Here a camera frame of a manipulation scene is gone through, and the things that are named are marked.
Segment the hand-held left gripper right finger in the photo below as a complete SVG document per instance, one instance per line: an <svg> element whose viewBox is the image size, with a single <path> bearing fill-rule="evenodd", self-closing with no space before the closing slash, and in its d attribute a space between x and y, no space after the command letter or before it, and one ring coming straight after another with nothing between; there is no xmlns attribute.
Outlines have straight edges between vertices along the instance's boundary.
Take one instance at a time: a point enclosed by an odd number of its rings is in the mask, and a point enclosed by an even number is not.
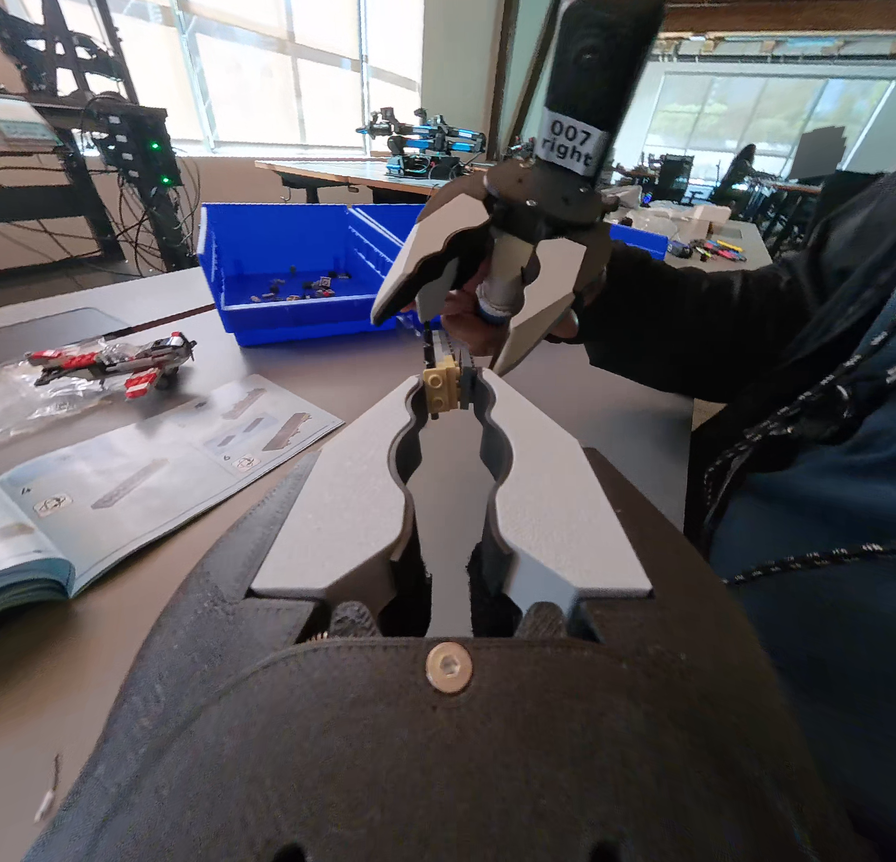
<svg viewBox="0 0 896 862"><path fill-rule="evenodd" d="M479 455L495 480L483 535L492 594L522 614L645 599L650 578L579 441L493 371L476 378Z"/></svg>

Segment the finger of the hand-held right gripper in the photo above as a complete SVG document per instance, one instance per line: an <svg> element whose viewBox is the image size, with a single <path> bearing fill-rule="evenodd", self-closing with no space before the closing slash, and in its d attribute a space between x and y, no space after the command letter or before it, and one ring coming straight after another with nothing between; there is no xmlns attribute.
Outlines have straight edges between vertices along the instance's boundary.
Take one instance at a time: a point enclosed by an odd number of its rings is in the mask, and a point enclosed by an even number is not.
<svg viewBox="0 0 896 862"><path fill-rule="evenodd" d="M381 326L411 303L423 322L438 316L461 258L484 243L489 220L486 205L467 194L421 216L375 296L371 323Z"/></svg>
<svg viewBox="0 0 896 862"><path fill-rule="evenodd" d="M572 239L545 239L535 246L539 273L523 287L522 307L511 317L492 363L496 375L508 375L569 312L586 253L587 247Z"/></svg>

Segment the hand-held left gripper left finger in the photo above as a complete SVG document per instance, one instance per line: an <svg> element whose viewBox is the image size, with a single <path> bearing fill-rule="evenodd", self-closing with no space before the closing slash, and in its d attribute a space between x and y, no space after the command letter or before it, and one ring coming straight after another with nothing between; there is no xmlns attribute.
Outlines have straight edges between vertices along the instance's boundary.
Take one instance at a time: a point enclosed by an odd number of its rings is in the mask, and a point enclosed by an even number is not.
<svg viewBox="0 0 896 862"><path fill-rule="evenodd" d="M414 532L420 377L327 442L251 584L263 598L390 602Z"/></svg>

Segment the tan grey toy brick assembly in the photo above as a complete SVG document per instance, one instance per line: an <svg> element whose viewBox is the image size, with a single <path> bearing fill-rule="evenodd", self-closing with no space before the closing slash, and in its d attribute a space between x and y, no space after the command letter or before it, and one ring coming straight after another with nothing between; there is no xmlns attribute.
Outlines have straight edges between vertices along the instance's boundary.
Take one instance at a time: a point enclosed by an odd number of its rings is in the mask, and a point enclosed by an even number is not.
<svg viewBox="0 0 896 862"><path fill-rule="evenodd" d="M422 337L422 383L430 419L437 420L454 409L469 409L477 368L468 344L453 339L431 322L423 323Z"/></svg>

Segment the person's right forearm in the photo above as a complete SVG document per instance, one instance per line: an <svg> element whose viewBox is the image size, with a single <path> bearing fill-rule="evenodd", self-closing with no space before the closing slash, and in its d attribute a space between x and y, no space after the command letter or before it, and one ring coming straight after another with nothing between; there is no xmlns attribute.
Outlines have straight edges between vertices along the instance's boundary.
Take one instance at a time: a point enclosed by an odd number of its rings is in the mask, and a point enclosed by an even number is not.
<svg viewBox="0 0 896 862"><path fill-rule="evenodd" d="M578 303L591 364L662 392L731 403L790 365L848 354L894 290L895 174L755 270L675 268L614 242L602 288Z"/></svg>

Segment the grey desk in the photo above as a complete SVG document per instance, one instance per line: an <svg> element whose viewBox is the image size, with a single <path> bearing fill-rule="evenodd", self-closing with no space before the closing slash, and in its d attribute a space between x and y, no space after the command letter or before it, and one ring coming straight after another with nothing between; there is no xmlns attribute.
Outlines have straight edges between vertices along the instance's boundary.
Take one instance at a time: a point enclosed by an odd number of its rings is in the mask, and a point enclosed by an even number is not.
<svg viewBox="0 0 896 862"><path fill-rule="evenodd" d="M182 371L187 393L263 375L345 422L421 364L420 342L394 329L241 349L214 310L173 325L198 342ZM581 346L543 343L508 382L582 445L599 450L668 520L681 527L693 404L588 363ZM462 561L478 541L491 480L469 411L430 422L409 487L433 576L430 632L469 633ZM173 592L215 542L288 475L288 463L199 520L118 565L77 599L2 617L2 860L20 860L60 761L64 798L102 732L133 658Z"/></svg>

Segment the dark grey desk pad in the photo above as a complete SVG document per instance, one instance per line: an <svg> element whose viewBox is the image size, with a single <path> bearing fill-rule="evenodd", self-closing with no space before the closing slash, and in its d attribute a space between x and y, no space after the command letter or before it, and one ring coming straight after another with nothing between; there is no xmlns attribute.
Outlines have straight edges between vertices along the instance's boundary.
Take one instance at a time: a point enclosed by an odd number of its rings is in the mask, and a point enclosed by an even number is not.
<svg viewBox="0 0 896 862"><path fill-rule="evenodd" d="M60 349L127 327L97 308L75 308L12 323L1 328L1 364L20 362L31 352Z"/></svg>

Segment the person's right hand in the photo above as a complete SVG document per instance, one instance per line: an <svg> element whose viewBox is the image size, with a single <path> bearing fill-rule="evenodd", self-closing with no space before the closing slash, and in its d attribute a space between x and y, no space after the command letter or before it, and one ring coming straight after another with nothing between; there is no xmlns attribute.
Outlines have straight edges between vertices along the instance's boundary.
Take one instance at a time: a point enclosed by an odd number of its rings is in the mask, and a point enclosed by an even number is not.
<svg viewBox="0 0 896 862"><path fill-rule="evenodd" d="M507 334L506 326L488 322L479 313L476 290L490 269L491 256L487 256L464 285L449 292L440 316L442 329L466 345L473 357L497 356Z"/></svg>

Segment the small blue plastic bin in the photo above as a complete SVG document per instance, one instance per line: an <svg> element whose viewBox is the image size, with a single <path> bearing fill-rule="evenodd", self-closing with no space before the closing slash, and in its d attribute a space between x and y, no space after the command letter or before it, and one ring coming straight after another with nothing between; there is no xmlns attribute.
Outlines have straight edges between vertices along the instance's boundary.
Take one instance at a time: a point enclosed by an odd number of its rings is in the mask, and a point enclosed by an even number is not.
<svg viewBox="0 0 896 862"><path fill-rule="evenodd" d="M665 235L635 229L619 222L610 223L609 235L611 240L647 252L653 259L663 261L666 257L669 240Z"/></svg>

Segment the pile of loose toy bricks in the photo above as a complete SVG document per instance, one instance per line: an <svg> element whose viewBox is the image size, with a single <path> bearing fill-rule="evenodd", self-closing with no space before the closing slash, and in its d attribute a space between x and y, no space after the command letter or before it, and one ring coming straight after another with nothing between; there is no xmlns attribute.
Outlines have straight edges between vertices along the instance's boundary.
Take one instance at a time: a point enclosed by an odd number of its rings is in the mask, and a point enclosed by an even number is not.
<svg viewBox="0 0 896 862"><path fill-rule="evenodd" d="M248 293L248 302L256 305L297 303L316 299L330 299L352 284L354 274L343 268L325 273L301 273L295 267L284 275L262 277Z"/></svg>

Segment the wooden background table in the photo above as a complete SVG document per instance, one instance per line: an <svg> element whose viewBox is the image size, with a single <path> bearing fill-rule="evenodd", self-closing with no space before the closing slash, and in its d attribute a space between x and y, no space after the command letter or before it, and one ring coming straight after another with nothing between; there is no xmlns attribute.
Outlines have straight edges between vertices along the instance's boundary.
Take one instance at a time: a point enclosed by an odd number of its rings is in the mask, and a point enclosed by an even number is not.
<svg viewBox="0 0 896 862"><path fill-rule="evenodd" d="M305 202L319 204L324 188L344 188L355 194L366 187L374 204L423 204L446 180L392 175L383 159L257 160L254 165L274 173L280 180L285 203L293 191L303 191Z"/></svg>

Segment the white plastic bag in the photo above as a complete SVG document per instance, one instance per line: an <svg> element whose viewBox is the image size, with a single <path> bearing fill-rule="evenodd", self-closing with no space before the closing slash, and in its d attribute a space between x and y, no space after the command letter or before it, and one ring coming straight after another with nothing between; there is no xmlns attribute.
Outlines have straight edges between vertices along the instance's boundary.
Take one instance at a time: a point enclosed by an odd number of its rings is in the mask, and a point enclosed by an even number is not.
<svg viewBox="0 0 896 862"><path fill-rule="evenodd" d="M634 229L642 229L670 240L689 243L709 238L729 221L731 215L731 207L724 205L700 203L684 206L670 201L659 201L649 207L621 208L614 217L617 221L629 219Z"/></svg>

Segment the colourful hand tools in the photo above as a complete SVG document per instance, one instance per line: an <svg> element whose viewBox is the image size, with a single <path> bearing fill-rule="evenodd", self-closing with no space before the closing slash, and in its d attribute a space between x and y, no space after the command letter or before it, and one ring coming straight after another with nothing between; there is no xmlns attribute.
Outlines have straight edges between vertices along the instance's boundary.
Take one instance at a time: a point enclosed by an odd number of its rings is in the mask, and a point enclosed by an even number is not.
<svg viewBox="0 0 896 862"><path fill-rule="evenodd" d="M696 256L702 262L706 262L712 257L737 263L746 261L744 250L740 247L709 238L699 238L689 242L669 240L666 255L681 260L688 260Z"/></svg>

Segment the large blue plastic bin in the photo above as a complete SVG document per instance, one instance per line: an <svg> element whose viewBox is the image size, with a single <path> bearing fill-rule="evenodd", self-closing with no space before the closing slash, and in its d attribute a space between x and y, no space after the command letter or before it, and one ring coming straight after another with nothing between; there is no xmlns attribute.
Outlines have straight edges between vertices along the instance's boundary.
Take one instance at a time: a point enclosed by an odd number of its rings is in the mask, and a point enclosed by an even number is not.
<svg viewBox="0 0 896 862"><path fill-rule="evenodd" d="M399 324L420 329L415 315L375 327L370 314L387 272L422 211L415 204L206 203L197 257L223 327L244 347L303 341ZM330 299L256 305L248 293L262 277L346 269L346 290Z"/></svg>

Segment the toy brick instruction booklet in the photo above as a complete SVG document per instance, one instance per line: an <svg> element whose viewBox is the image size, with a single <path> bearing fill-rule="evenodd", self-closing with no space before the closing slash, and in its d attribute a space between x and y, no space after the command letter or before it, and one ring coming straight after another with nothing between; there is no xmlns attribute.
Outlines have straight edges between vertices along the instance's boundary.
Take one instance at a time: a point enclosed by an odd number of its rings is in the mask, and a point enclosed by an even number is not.
<svg viewBox="0 0 896 862"><path fill-rule="evenodd" d="M261 375L2 473L1 610L68 600L344 421Z"/></svg>

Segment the grey background table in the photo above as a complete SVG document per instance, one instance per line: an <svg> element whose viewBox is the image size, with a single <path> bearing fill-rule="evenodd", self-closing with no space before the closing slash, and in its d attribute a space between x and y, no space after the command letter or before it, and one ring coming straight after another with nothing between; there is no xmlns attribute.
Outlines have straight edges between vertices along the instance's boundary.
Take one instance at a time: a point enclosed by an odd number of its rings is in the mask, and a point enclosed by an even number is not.
<svg viewBox="0 0 896 862"><path fill-rule="evenodd" d="M711 220L694 218L655 218L653 226L669 241L684 244L705 236L714 242L726 242L740 248L741 260L730 261L723 256L710 255L703 261L698 252L688 259L666 252L666 263L678 269L686 266L699 270L715 272L731 272L734 270L753 271L770 264L770 254L762 240L759 230L750 222L730 221L717 223Z"/></svg>

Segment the black monitor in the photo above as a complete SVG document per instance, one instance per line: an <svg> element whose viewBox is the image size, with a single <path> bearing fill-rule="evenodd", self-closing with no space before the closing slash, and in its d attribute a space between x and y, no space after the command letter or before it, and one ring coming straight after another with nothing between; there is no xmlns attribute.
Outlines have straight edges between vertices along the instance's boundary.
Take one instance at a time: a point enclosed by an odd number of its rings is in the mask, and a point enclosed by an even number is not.
<svg viewBox="0 0 896 862"><path fill-rule="evenodd" d="M788 174L788 180L809 184L834 173L846 151L845 126L825 126L804 133Z"/></svg>

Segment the red grey toy brick plane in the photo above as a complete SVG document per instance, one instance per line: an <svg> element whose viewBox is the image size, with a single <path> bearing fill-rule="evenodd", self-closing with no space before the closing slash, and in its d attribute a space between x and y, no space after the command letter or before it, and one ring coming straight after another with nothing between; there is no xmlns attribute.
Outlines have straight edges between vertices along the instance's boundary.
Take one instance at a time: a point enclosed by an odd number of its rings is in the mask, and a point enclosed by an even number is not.
<svg viewBox="0 0 896 862"><path fill-rule="evenodd" d="M196 341L179 330L168 337L142 345L107 343L92 351L75 346L41 350L26 355L27 364L39 368L35 386L46 386L63 378L82 379L105 386L124 377L127 399L144 397L151 389L173 387L183 364L195 360Z"/></svg>

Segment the person's blue jacket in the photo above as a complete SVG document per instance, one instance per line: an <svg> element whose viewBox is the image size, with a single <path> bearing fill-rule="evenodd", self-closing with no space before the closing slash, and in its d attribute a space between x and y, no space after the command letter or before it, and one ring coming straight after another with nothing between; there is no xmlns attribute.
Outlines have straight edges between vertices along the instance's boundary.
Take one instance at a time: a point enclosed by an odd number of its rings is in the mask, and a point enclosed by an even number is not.
<svg viewBox="0 0 896 862"><path fill-rule="evenodd" d="M855 354L894 365L894 296ZM718 577L790 555L895 538L895 401L835 445L738 475L706 520ZM836 566L728 587L770 657L823 776L880 860L894 860L895 564Z"/></svg>

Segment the black power strip green lights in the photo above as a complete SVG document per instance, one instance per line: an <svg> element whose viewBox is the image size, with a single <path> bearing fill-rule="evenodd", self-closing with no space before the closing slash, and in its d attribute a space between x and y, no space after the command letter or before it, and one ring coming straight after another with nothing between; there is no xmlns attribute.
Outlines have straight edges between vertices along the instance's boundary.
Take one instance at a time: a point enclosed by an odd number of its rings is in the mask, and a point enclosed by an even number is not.
<svg viewBox="0 0 896 862"><path fill-rule="evenodd" d="M165 109L96 98L86 113L94 119L89 134L100 157L127 184L148 194L183 184Z"/></svg>

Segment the clear plastic bag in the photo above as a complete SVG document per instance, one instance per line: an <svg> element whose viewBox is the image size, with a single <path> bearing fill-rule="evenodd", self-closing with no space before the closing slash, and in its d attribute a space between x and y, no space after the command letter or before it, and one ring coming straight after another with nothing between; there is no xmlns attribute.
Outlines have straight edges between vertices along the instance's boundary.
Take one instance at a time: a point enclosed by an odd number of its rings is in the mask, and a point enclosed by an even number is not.
<svg viewBox="0 0 896 862"><path fill-rule="evenodd" d="M107 334L65 346L73 345L79 351L92 351L101 345L115 342L142 345L151 341L137 343ZM135 400L126 398L124 377L110 379L105 386L73 378L63 378L46 386L35 386L38 376L39 368L27 364L25 360L2 364L2 442L38 432L62 420L81 416L116 397Z"/></svg>

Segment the black metal equipment rack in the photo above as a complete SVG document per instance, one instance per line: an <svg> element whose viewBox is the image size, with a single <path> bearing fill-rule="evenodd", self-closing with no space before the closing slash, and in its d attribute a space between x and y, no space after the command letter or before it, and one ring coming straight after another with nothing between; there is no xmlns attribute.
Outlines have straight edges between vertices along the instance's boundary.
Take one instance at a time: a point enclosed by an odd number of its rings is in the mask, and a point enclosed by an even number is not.
<svg viewBox="0 0 896 862"><path fill-rule="evenodd" d="M95 123L86 108L96 98L143 105L108 1L88 2L106 41L72 29L60 0L39 0L40 21L2 3L2 54L23 85L21 93L2 88L2 158L49 155L58 163L2 165L2 226L51 241L61 256L48 266L57 268L76 264L124 277L127 252L139 276L142 257L162 273L194 268L199 191L182 195L180 168L179 187L153 194L134 188L104 163L89 134Z"/></svg>

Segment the speckled black drawstring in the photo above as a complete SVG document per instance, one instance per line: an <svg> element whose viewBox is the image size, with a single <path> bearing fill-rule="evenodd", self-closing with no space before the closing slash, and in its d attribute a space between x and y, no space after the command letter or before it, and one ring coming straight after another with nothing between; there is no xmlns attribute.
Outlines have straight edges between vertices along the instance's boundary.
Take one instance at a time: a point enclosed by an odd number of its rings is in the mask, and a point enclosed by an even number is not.
<svg viewBox="0 0 896 862"><path fill-rule="evenodd" d="M893 561L895 542L864 543L855 547L839 547L827 552L790 555L748 568L739 574L720 577L726 587L742 587L749 583L779 575L800 574L836 566Z"/></svg>
<svg viewBox="0 0 896 862"><path fill-rule="evenodd" d="M745 430L705 472L702 501L706 512L721 506L739 474L750 468L784 468L804 444L835 445L894 394L894 365L880 361L882 348L855 354L831 374Z"/></svg>

